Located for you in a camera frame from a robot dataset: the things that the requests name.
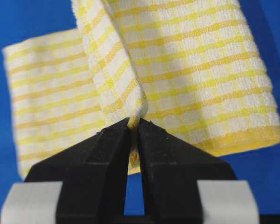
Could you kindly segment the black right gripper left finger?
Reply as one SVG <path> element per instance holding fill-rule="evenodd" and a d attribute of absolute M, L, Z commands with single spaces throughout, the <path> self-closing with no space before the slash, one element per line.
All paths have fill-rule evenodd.
<path fill-rule="evenodd" d="M 63 183 L 58 224 L 110 224 L 124 215 L 131 146 L 128 120 L 32 166 L 25 182 Z"/>

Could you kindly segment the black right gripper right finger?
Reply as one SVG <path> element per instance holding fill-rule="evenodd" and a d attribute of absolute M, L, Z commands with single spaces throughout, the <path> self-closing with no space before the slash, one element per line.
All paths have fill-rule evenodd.
<path fill-rule="evenodd" d="M 144 119 L 138 151 L 145 214 L 157 224 L 201 224 L 197 180 L 236 180 L 229 163 Z"/>

